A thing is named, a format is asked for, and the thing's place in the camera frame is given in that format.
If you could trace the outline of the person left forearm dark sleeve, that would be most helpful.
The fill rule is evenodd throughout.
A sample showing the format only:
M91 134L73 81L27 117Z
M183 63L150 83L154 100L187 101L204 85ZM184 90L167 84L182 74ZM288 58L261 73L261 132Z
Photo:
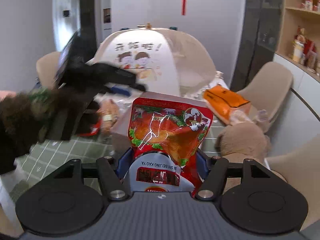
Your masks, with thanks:
M15 159L44 140L60 99L57 90L43 88L1 91L1 174L15 170Z

